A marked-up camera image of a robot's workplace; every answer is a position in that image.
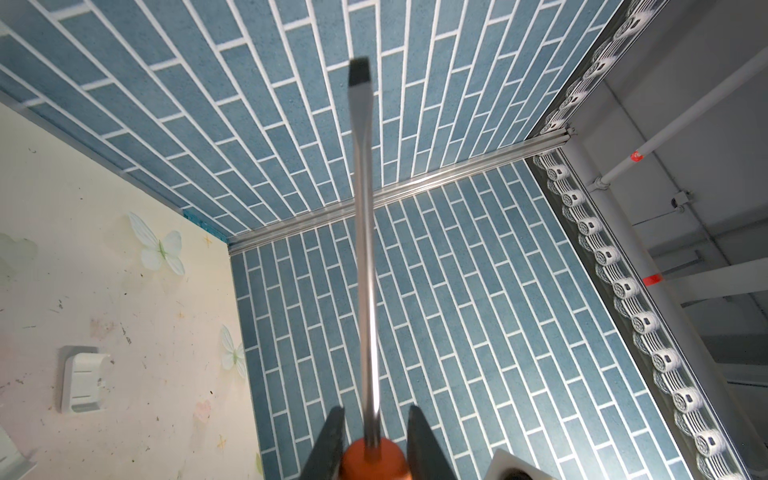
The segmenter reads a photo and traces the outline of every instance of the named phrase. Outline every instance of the blue tile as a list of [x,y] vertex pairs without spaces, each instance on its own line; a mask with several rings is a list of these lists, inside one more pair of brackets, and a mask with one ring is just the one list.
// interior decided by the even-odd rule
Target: blue tile
[[299,470],[301,471],[306,464],[306,460],[310,457],[312,452],[312,441],[310,439],[304,439],[301,442],[296,443],[296,453],[299,456]]
[[[589,280],[589,277],[584,271],[584,266],[581,265],[581,261],[576,257],[573,246],[570,243],[564,243],[560,245],[559,249],[563,259],[565,259],[568,268],[574,276],[576,285],[589,285],[591,280]],[[603,332],[610,332],[615,329],[616,326],[605,311],[605,305],[603,305],[598,297],[598,293],[594,289],[583,289],[582,294],[587,300],[587,305],[589,305],[590,310],[592,310],[600,329]]]
[[256,313],[256,317],[260,318],[269,314],[266,303],[266,288],[261,278],[261,269],[250,272],[248,277],[250,279],[251,295],[253,296],[253,311]]
[[594,324],[592,315],[588,310],[581,311],[576,314],[576,323],[581,327],[581,331],[584,332],[584,337],[587,340],[594,358],[598,361],[600,367],[605,367],[614,364],[614,359],[611,356],[611,351],[605,345],[605,340],[598,330],[598,327]]
[[498,366],[496,366],[496,361],[494,360],[490,347],[486,345],[480,346],[477,348],[476,352],[483,371],[483,376],[488,383],[488,390],[490,390],[491,396],[493,397],[494,405],[506,402],[509,400],[509,394],[507,393],[502,373],[499,371]]
[[440,114],[440,126],[453,123],[458,112],[458,103],[462,99],[464,85],[467,82],[469,71],[462,70],[451,74],[448,80],[448,89],[445,91],[445,101],[442,104],[442,113]]
[[[475,62],[475,67],[472,69],[472,76],[469,79],[467,94],[473,94],[480,91],[485,86],[485,81],[488,78],[488,73],[491,71],[491,66],[496,57],[496,51],[502,42],[502,37],[504,36],[504,30],[506,28],[506,22],[494,23],[486,27],[485,35],[480,44],[477,61]],[[502,64],[507,65],[507,68],[509,68],[508,62],[502,61]],[[498,88],[503,82],[503,78],[499,80],[498,77],[496,91],[498,91]]]
[[664,423],[664,420],[660,416],[659,408],[656,407],[656,404],[650,395],[644,393],[638,396],[637,404],[643,411],[643,416],[648,422],[648,427],[653,432],[654,438],[658,442],[659,449],[661,450],[661,453],[664,454],[665,459],[671,460],[672,458],[677,457],[680,453],[677,451],[677,447],[670,437],[670,431],[667,424]]
[[3,2],[0,19],[75,82],[85,84],[104,78],[104,74],[85,55],[27,2]]
[[270,80],[275,82],[292,77],[288,57],[269,5],[253,0],[236,0],[235,3]]
[[690,472],[682,460],[670,463],[670,471],[672,471],[672,476],[675,480],[690,480]]
[[471,157],[472,151],[475,149],[475,144],[477,143],[478,137],[480,136],[480,131],[485,124],[485,118],[487,116],[488,115],[480,115],[479,117],[476,117],[472,120],[464,138],[464,144],[458,153],[458,159],[456,161],[464,161]]
[[162,0],[149,0],[146,4],[211,97],[220,100],[235,95],[235,89],[184,4]]
[[284,125],[267,130],[266,134],[270,137],[288,173],[293,174],[304,169],[304,162]]
[[472,450],[472,457],[475,458],[475,464],[480,472],[485,472],[491,464],[491,454],[488,451],[488,443],[483,437],[480,423],[478,419],[468,419],[463,424],[464,431],[467,432],[469,448]]
[[403,53],[398,51],[382,57],[382,120],[400,115],[402,56]]
[[541,219],[547,225],[549,234],[552,235],[552,239],[554,239],[555,242],[561,242],[565,240],[565,234],[563,233],[560,222],[554,217],[552,209],[547,201],[544,198],[539,198],[538,200],[534,201],[534,204],[536,204],[536,207],[538,208]]
[[[136,63],[131,54],[123,48],[95,14],[89,12],[67,18],[61,23],[123,86],[146,105],[153,115],[160,118],[178,112],[170,98]],[[206,106],[210,109],[210,104],[207,102]]]
[[437,22],[437,35],[453,31],[458,28],[461,21],[463,0],[445,0],[440,2],[439,20]]
[[339,405],[339,390],[336,388],[336,382],[333,379],[333,370],[322,328],[310,330],[310,342],[312,343],[312,354],[315,359],[320,392],[323,395],[323,402],[326,408],[330,410],[333,406]]
[[560,334],[557,322],[550,322],[546,325],[542,325],[541,329],[544,330],[544,335],[547,337],[549,347],[552,350],[554,359],[557,360],[560,371],[563,378],[566,380],[573,379],[579,375],[576,364],[574,363],[571,351],[563,340],[563,336]]
[[516,333],[509,337],[509,344],[512,346],[512,352],[515,354],[520,372],[525,378],[525,383],[528,384],[528,390],[537,392],[538,390],[543,389],[544,382],[541,380],[541,375],[539,375],[538,369],[536,368],[536,362],[531,355],[531,350],[528,348],[523,335],[521,333]]
[[373,75],[373,91],[379,90],[378,55],[376,49],[376,7],[370,6],[349,13],[349,32],[354,57],[368,57]]
[[475,57],[475,50],[480,42],[480,34],[485,24],[485,16],[488,13],[490,0],[473,2],[472,8],[468,8],[464,17],[462,33],[456,48],[453,68],[470,65]]
[[106,134],[119,128],[103,111],[83,98],[9,35],[0,38],[0,63],[97,134]]
[[382,345],[382,354],[389,367],[389,376],[392,378],[392,385],[395,388],[397,400],[398,402],[405,402],[412,398],[411,389],[406,378],[406,371],[397,350],[395,335],[389,323],[386,310],[383,306],[380,306],[377,310],[379,312],[379,338]]
[[477,263],[480,276],[482,277],[485,288],[490,295],[502,291],[502,284],[498,281],[496,271],[488,258],[488,253],[482,245],[472,248],[472,256]]
[[[502,88],[502,85],[507,78],[509,68],[511,67],[514,60],[515,57],[513,55],[507,58],[500,58],[496,61],[496,64],[493,66],[493,70],[488,77],[488,83],[485,85],[485,88],[483,89],[482,95],[480,97],[480,103],[478,104],[479,114],[490,111],[494,102],[496,102],[496,104],[499,106],[499,110],[502,108],[502,105],[503,108],[506,108],[510,104],[514,89],[508,87]],[[496,117],[492,115],[488,119],[488,126],[496,126],[500,119],[500,115],[497,114]]]
[[165,124],[179,141],[213,173],[227,170],[230,166],[203,135],[186,118],[171,120]]
[[243,347],[250,348],[255,346],[256,323],[253,321],[253,311],[250,305],[250,298],[244,298],[237,301],[237,315],[240,317],[240,330],[243,333]]
[[350,442],[357,440],[362,432],[362,415],[360,414],[360,404],[355,392],[345,392],[341,395],[342,405],[344,405],[344,419],[351,438]]
[[540,359],[538,366],[541,368],[541,374],[544,376],[549,392],[552,395],[554,406],[557,407],[560,417],[566,418],[576,415],[576,409],[571,402],[571,398],[568,396],[568,390],[566,390],[563,379],[560,376],[558,365],[552,357],[548,356]]
[[[594,15],[598,12],[598,10],[600,10],[600,8],[603,6],[603,3],[603,0],[587,0],[584,3],[584,7],[581,9],[578,17],[573,22],[571,30],[565,35],[565,39],[563,40],[562,44],[576,46],[576,48],[573,48],[572,54],[572,61],[575,63],[578,63],[581,58],[584,57],[584,54],[587,53],[587,50],[592,45],[592,42],[594,42],[597,35],[599,35],[599,30],[590,32],[592,35],[590,35],[590,33],[584,33],[584,31],[589,27],[589,24],[592,22]],[[615,0],[611,0],[606,3],[617,5]],[[569,50],[569,48],[561,48],[561,50],[554,57],[552,62],[553,66],[563,65],[568,59],[568,56],[571,55]],[[566,76],[570,75],[570,73],[565,73],[565,69],[563,69],[563,74]]]
[[436,41],[432,47],[432,64],[429,67],[429,80],[424,100],[425,107],[431,107],[442,103],[442,96],[445,90],[445,82],[448,79],[448,70],[451,65],[455,40],[455,36],[441,38]]
[[507,438],[509,438],[510,453],[514,456],[522,459],[524,462],[534,463],[531,450],[528,448],[528,443],[525,441],[525,435],[520,428],[518,417],[515,414],[515,410],[511,405],[501,407],[498,410],[498,416],[502,419],[504,430],[507,432]]
[[493,134],[493,137],[491,138],[491,142],[488,144],[489,151],[493,151],[493,150],[496,150],[496,148],[498,148],[499,144],[506,137],[507,133],[512,129],[512,122],[515,121],[515,119],[517,118],[521,108],[522,108],[522,104],[509,105],[508,108],[505,105],[502,105],[501,110],[499,112],[497,112],[496,109],[494,109],[494,111],[491,112],[491,117],[494,117],[494,114],[498,114],[498,115],[504,114],[504,117],[498,123],[496,132]]
[[637,430],[644,429],[645,422],[643,417],[640,416],[640,411],[634,403],[634,397],[627,388],[627,384],[624,383],[624,378],[621,376],[619,369],[606,370],[604,375],[608,388],[611,389],[616,399],[616,406],[624,415],[630,431],[636,432]]
[[257,433],[259,435],[259,446],[262,449],[271,449],[275,446],[275,438],[272,432],[272,419],[266,400],[266,386],[264,384],[264,374],[261,368],[261,358],[259,350],[250,350],[245,353],[246,364],[248,367],[248,384],[250,385],[251,395],[253,397],[253,415],[256,417]]
[[413,174],[413,155],[416,148],[416,137],[411,137],[408,140],[402,141],[400,147],[400,162],[398,174],[398,180],[404,181],[409,179]]
[[472,456],[465,455],[456,459],[456,471],[461,480],[477,480],[478,473],[475,470],[475,464],[472,463]]
[[408,326],[406,325],[395,330],[395,333],[405,365],[412,366],[419,363],[419,354],[416,352],[416,347],[413,345],[413,336],[411,335],[411,330]]
[[626,475],[624,473],[624,467],[621,466],[621,462],[619,462],[619,458],[616,455],[616,450],[614,450],[613,445],[599,449],[598,456],[600,456],[600,461],[603,463],[605,471],[611,478],[617,478]]
[[333,359],[333,368],[336,371],[336,381],[339,384],[339,390],[348,389],[353,386],[352,374],[349,372],[349,361],[346,358],[344,349],[337,349],[331,352]]
[[264,478],[267,476],[269,478],[280,477],[280,465],[277,461],[277,450],[272,450],[271,452],[261,455],[261,462],[264,468]]
[[224,43],[242,35],[226,0],[192,0],[192,5],[214,43]]
[[600,445],[601,443],[607,442],[609,440],[608,435],[605,432],[598,411],[594,407],[594,402],[592,402],[592,398],[589,396],[587,387],[584,386],[584,382],[577,380],[569,384],[568,388],[571,390],[571,394],[574,397],[576,407],[581,414],[581,419],[587,426],[587,431],[592,439],[592,444]]
[[352,190],[349,185],[349,173],[346,170],[344,161],[336,161],[330,165],[331,175],[333,176],[333,183],[336,185],[336,189],[339,191],[339,200],[346,200],[352,198]]
[[289,83],[275,88],[275,95],[280,106],[283,107],[283,112],[299,145],[314,142],[315,134],[310,119],[306,115],[306,106],[301,98],[298,84]]
[[286,307],[280,287],[267,290],[266,297],[269,300],[272,324],[275,328],[275,338],[288,335],[288,320],[286,319]]
[[419,131],[419,151],[428,150],[432,147],[432,139],[435,136],[435,126],[437,125],[438,114],[438,108],[433,108],[422,114],[422,126]]
[[632,442],[632,438],[629,436],[626,427],[624,427],[624,423],[621,422],[621,417],[619,416],[616,407],[605,407],[601,410],[601,414],[603,415],[605,425],[608,427],[608,431],[611,433],[611,437],[614,440],[619,457],[624,461],[624,466],[627,468],[630,475],[642,470],[643,463],[637,455],[637,450],[634,447],[634,443]]
[[462,236],[462,230],[460,228],[451,228],[445,231],[445,235],[451,243],[453,254],[458,261],[458,266],[462,269],[462,273],[466,275],[476,271],[477,268],[472,261],[472,257],[469,255],[469,249]]
[[563,432],[563,425],[558,418],[558,414],[552,407],[552,402],[546,392],[540,393],[533,398],[538,414],[541,416],[541,422],[544,423],[547,436],[552,442],[552,448],[557,458],[565,457],[571,454],[571,447],[568,445],[568,439]]
[[93,3],[147,65],[174,57],[173,52],[135,2],[94,0]]
[[[250,113],[248,113],[248,110],[242,101],[233,101],[222,105],[220,108],[240,138],[243,140],[245,146],[248,148],[248,150],[250,150],[250,153],[257,160],[274,155],[269,144],[266,142],[266,140],[264,140],[264,136],[261,134],[261,130],[259,130],[256,124],[253,122]],[[222,151],[224,150],[225,145],[229,144],[221,145],[220,148]],[[226,151],[224,151],[224,154],[229,157],[229,154]]]
[[283,477],[291,476],[298,473],[299,467],[296,464],[296,452],[293,448],[293,436],[291,435],[290,423],[288,422],[288,414],[278,415],[275,417],[274,422]]
[[122,134],[108,140],[117,149],[136,161],[166,185],[177,185],[185,181],[173,168],[153,154],[131,134]]
[[515,313],[512,312],[512,308],[509,306],[507,297],[504,295],[497,295],[493,297],[493,304],[498,312],[498,318],[504,326],[504,332],[509,334],[520,330]]
[[306,424],[306,413],[304,412],[304,400],[299,384],[299,376],[296,373],[296,360],[293,358],[293,349],[290,339],[283,339],[277,343],[277,350],[280,352],[280,366],[283,370],[283,384],[288,395],[288,413],[290,414],[293,435],[301,438],[310,434]]
[[435,135],[435,143],[432,146],[432,150],[429,152],[429,164],[427,171],[434,171],[440,168],[442,164],[443,154],[445,153],[445,147],[448,144],[448,139],[451,134],[451,126],[439,128]]
[[509,392],[512,395],[512,401],[515,403],[515,407],[520,415],[523,428],[525,431],[536,429],[539,427],[538,417],[536,416],[536,411],[531,403],[531,396],[525,388],[522,377],[520,377],[519,370],[507,370],[504,372],[504,377],[507,379]]
[[248,46],[231,48],[222,51],[221,55],[240,84],[248,103],[256,112],[259,122],[262,125],[271,125],[282,121]]
[[645,390],[645,384],[643,383],[643,380],[640,378],[640,374],[637,371],[637,366],[635,365],[632,358],[629,356],[629,352],[627,351],[627,347],[624,344],[624,341],[619,337],[618,333],[612,333],[611,335],[607,335],[605,339],[608,342],[608,346],[613,352],[614,356],[616,357],[616,361],[619,364],[619,368],[621,369],[621,372],[624,374],[624,378],[627,379],[627,384],[629,385],[629,388],[632,390],[632,393],[640,392],[641,390]]
[[382,51],[405,44],[406,0],[393,0],[381,4]]
[[467,128],[469,127],[469,122],[472,119],[472,115],[475,112],[475,106],[477,105],[479,95],[475,95],[474,97],[465,97],[464,103],[462,103],[462,108],[458,112],[458,116],[456,117],[456,123],[453,126],[453,134],[451,135],[451,140],[457,140],[459,138],[463,138],[467,132]]
[[[589,444],[589,439],[584,433],[584,428],[581,426],[579,419],[569,420],[565,423],[565,429],[568,431],[568,436],[571,437],[574,449],[576,450],[576,456],[584,468],[584,472],[587,474],[587,478],[592,480],[596,478],[600,480],[604,478],[601,470],[598,458],[594,454],[594,450]],[[613,476],[612,478],[621,478],[623,475]]]
[[283,379],[280,372],[269,372],[266,375],[266,388],[270,393],[270,408],[273,412],[282,412],[286,409],[285,395],[283,394]]
[[581,369],[581,374],[584,376],[584,381],[587,383],[592,397],[596,405],[603,405],[611,401],[611,396],[608,394],[608,390],[605,388],[605,382],[600,375],[597,366],[592,359],[592,355],[589,353],[589,349],[586,345],[580,345],[573,348],[574,357]]
[[435,0],[414,0],[411,2],[409,45],[417,45],[408,50],[408,68],[406,82],[421,80],[426,76],[426,65],[429,59],[430,36],[432,20],[435,17]]
[[340,31],[345,30],[342,4],[334,0],[313,0],[312,5],[326,65],[335,65],[349,60],[346,35],[339,35]]
[[504,288],[509,295],[509,300],[512,304],[512,308],[515,310],[520,325],[528,337],[528,341],[531,343],[531,347],[534,350],[535,355],[543,355],[547,352],[547,346],[544,342],[544,338],[541,336],[541,331],[538,328],[536,319],[533,317],[531,309],[528,307],[528,301],[525,299],[520,285],[515,280],[515,276],[511,274],[509,266],[501,265],[499,268]]
[[221,207],[206,197],[205,194],[199,191],[194,185],[184,185],[182,187],[174,188],[174,190],[187,198],[190,202],[194,203],[210,217],[218,217],[219,215],[224,214],[224,210],[222,210]]
[[402,137],[415,135],[419,129],[419,112],[422,106],[424,84],[416,84],[406,88],[402,112]]
[[352,129],[349,126],[349,99],[347,98],[349,69],[345,66],[329,71],[328,82],[331,86],[331,95],[333,96],[333,103],[336,107],[336,118],[339,119],[339,128],[341,129],[341,133],[345,133]]
[[456,353],[462,364],[462,369],[467,380],[476,379],[480,375],[475,356],[472,354],[472,347],[469,345],[467,336],[464,334],[462,321],[456,312],[455,302],[446,286],[435,288],[438,304],[445,317],[445,325],[453,340]]
[[333,292],[333,302],[336,304],[336,312],[339,316],[351,313],[352,307],[349,305],[349,294],[344,286],[344,279],[339,267],[335,266],[328,269],[328,281],[330,282],[331,291]]
[[317,378],[315,377],[315,367],[311,359],[299,362],[299,373],[301,375],[301,388],[304,392],[304,400],[311,402],[320,398],[320,392],[317,389]]
[[403,436],[404,432],[397,404],[395,403],[395,396],[392,394],[392,387],[389,384],[389,379],[381,380],[379,384],[381,392],[382,423],[386,429],[387,438],[399,439]]
[[234,171],[226,172],[218,177],[247,206],[258,204],[261,201]]
[[323,67],[317,53],[312,25],[289,30],[286,32],[286,37],[291,50],[301,52],[301,55],[294,55],[293,60],[296,62],[296,69],[310,107],[312,110],[327,107],[330,102],[325,82],[317,81],[318,78],[323,77]]
[[264,199],[264,203],[270,206],[272,211],[281,220],[287,220],[293,215],[285,204],[285,201],[278,195],[271,185],[261,185],[256,187],[256,192]]
[[226,229],[228,229],[232,233],[242,233],[246,230],[248,230],[246,227],[243,226],[239,221],[232,218],[230,215],[224,215],[223,217],[218,217],[216,219],[217,222],[224,225]]

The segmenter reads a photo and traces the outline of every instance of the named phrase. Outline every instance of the aluminum rail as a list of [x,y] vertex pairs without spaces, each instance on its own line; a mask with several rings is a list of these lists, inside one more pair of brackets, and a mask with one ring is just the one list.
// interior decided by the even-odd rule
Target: aluminum rail
[[[488,154],[478,155],[468,161],[459,162],[433,172],[417,175],[397,184],[387,185],[373,194],[373,208],[412,197],[435,187],[470,177],[516,160],[522,160],[534,154],[549,151],[564,144],[571,136],[564,128],[551,131],[530,140],[522,141],[510,147],[500,148]],[[272,243],[281,238],[313,228],[330,225],[333,222],[350,218],[355,214],[355,201],[348,199],[327,207],[296,215],[289,220],[272,223],[257,230],[242,233],[230,240],[230,255],[251,250]]]
[[629,157],[623,159],[602,177],[595,178],[594,182],[587,186],[587,191],[594,192],[595,190],[605,190],[608,188],[608,186],[611,185],[611,182],[616,180],[619,175],[632,168],[640,162],[645,155],[656,150],[664,142],[678,134],[719,101],[732,94],[738,87],[746,83],[746,81],[755,76],[759,71],[763,70],[767,65],[768,47],[765,47],[738,70],[730,74],[725,80],[721,81],[720,84],[713,88],[708,94],[704,95],[699,101],[691,105],[679,117],[672,120],[671,123],[662,128],[661,131],[642,144],[637,150],[632,152]]
[[349,61],[349,117],[355,151],[355,232],[362,433],[366,456],[381,458],[379,329],[376,323],[376,264],[373,261],[373,87],[367,57]]

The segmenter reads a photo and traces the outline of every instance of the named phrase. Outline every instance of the red tape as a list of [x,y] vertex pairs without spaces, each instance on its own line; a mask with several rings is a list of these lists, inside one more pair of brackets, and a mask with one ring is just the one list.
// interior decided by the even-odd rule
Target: red tape
[[657,273],[656,275],[646,276],[643,278],[643,284],[645,286],[656,285],[661,280],[664,280],[664,277],[661,276],[661,273]]

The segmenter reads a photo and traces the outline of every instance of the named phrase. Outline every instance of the white pipe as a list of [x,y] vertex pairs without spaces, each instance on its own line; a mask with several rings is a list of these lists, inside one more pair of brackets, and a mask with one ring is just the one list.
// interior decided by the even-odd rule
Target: white pipe
[[[593,178],[598,172],[577,137],[571,137],[562,150],[571,165],[571,171],[579,178]],[[688,315],[680,307],[680,301],[670,291],[627,214],[610,190],[597,190],[590,197],[626,254],[627,260],[644,279],[650,297],[697,377],[701,389],[710,400],[715,415],[733,440],[745,466],[753,477],[768,478],[768,450],[741,405],[728,389],[723,374],[717,368]]]
[[629,157],[623,159],[618,165],[611,168],[608,173],[602,177],[597,177],[594,182],[587,186],[587,190],[593,192],[598,188],[601,190],[608,188],[616,177],[643,160],[645,155],[648,155],[650,152],[659,148],[664,142],[672,138],[704,114],[704,112],[716,105],[717,102],[732,94],[738,87],[755,76],[757,72],[763,70],[766,65],[768,65],[768,47],[765,47],[758,52],[757,55],[752,57],[747,63],[729,75],[725,80],[721,81],[719,85],[710,91],[710,93],[704,95],[698,102],[691,105],[679,117],[672,120],[669,125],[662,128],[659,133],[655,134],[637,150],[632,152]]

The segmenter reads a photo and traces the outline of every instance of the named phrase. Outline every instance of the metal track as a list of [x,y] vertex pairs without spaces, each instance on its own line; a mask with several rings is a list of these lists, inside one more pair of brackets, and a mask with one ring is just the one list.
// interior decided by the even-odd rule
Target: metal track
[[[564,128],[551,131],[510,147],[500,148],[489,154],[470,158],[468,161],[443,167],[434,172],[417,175],[397,184],[388,185],[373,194],[373,207],[412,197],[435,187],[455,182],[474,174],[491,170],[513,161],[522,160],[564,144],[571,136]],[[281,238],[290,237],[313,228],[322,227],[355,215],[353,198],[337,204],[296,215],[282,222],[273,223],[258,230],[236,235],[230,240],[230,255],[251,250]]]

